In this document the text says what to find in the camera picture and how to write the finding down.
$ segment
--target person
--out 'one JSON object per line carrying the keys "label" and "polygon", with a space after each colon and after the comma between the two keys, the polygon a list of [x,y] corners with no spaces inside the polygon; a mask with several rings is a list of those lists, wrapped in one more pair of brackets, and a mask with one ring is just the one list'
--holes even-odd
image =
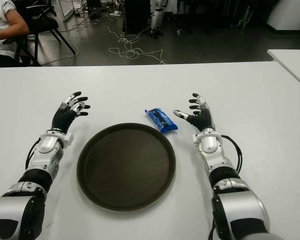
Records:
{"label": "person", "polygon": [[17,45],[3,44],[8,38],[26,35],[29,28],[11,0],[0,0],[0,68],[15,66]]}

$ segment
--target silver robotic arm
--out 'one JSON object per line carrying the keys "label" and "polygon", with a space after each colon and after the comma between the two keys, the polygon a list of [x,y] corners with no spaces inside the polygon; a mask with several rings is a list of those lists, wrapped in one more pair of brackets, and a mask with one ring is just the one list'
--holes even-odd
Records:
{"label": "silver robotic arm", "polygon": [[222,240],[282,240],[269,233],[266,208],[248,184],[239,177],[231,161],[225,157],[222,136],[216,131],[210,109],[196,93],[189,102],[194,115],[175,110],[174,114],[200,131],[193,135],[213,189],[214,225]]}
{"label": "silver robotic arm", "polygon": [[47,193],[57,176],[63,149],[73,141],[68,129],[83,109],[87,97],[71,94],[56,111],[51,129],[40,135],[31,148],[20,180],[0,197],[0,239],[34,240],[42,231]]}
{"label": "silver robotic arm", "polygon": [[161,24],[164,20],[165,10],[169,0],[155,0],[155,11],[151,15],[151,35],[156,37],[162,35],[159,31]]}

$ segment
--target chair leg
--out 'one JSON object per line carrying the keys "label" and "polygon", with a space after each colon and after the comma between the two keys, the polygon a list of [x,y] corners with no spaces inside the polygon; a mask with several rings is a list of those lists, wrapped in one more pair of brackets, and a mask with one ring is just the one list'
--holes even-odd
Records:
{"label": "chair leg", "polygon": [[34,65],[37,67],[40,67],[40,63],[34,58],[34,56],[28,51],[28,46],[24,45],[21,41],[17,42],[18,48],[22,51],[24,51],[24,53],[33,61]]}
{"label": "chair leg", "polygon": [[71,50],[73,55],[75,55],[76,54],[75,50],[70,46],[70,44],[67,42],[67,40],[64,38],[64,36],[62,36],[62,34],[58,31],[58,29],[55,28],[54,30],[59,35],[59,37],[62,39],[62,41],[68,46],[68,48]]}
{"label": "chair leg", "polygon": [[27,54],[29,56],[29,58],[33,61],[33,63],[34,63],[35,66],[41,67],[41,65],[38,62],[38,60],[34,56],[32,56],[32,54],[28,51],[27,48],[21,47],[21,49],[25,52],[25,54]]}
{"label": "chair leg", "polygon": [[20,57],[20,51],[21,51],[21,48],[18,46],[16,46],[16,50],[15,50],[15,55],[14,55],[14,59],[15,59],[15,66],[16,67],[19,67],[19,57]]}
{"label": "chair leg", "polygon": [[54,31],[50,30],[50,33],[54,36],[55,39],[58,40],[59,43],[61,43],[60,39],[57,37],[57,35],[54,33]]}
{"label": "chair leg", "polygon": [[39,34],[34,35],[34,58],[38,61],[38,44],[39,44]]}

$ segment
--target white shirt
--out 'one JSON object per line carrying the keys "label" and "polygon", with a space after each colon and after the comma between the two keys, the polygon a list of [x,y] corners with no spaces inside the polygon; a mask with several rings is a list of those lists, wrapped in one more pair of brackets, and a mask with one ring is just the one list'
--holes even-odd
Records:
{"label": "white shirt", "polygon": [[[0,0],[0,30],[6,29],[11,26],[11,24],[6,19],[6,13],[9,10],[16,9],[16,6],[11,0]],[[6,55],[9,57],[15,58],[16,43],[12,44],[3,44],[4,40],[0,40],[0,55]]]}

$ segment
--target tabletop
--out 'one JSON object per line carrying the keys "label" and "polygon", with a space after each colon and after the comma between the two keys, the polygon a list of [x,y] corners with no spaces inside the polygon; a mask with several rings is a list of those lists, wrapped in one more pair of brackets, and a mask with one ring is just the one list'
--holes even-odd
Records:
{"label": "tabletop", "polygon": [[300,82],[300,50],[269,49],[267,52]]}
{"label": "tabletop", "polygon": [[[277,62],[1,68],[0,195],[24,173],[30,147],[50,128],[59,104],[76,91],[89,97],[91,109],[69,129],[74,141],[64,150],[38,239],[206,239],[212,190],[192,143],[197,130],[173,115],[175,109],[190,112],[188,99],[198,93],[208,102],[217,131],[240,146],[240,176],[263,201],[271,232],[300,240],[300,84]],[[77,181],[83,147],[115,124],[155,128],[145,114],[153,108],[179,127],[165,134],[176,156],[170,188],[136,212],[99,208]],[[224,151],[236,165],[235,148],[226,140]]]}

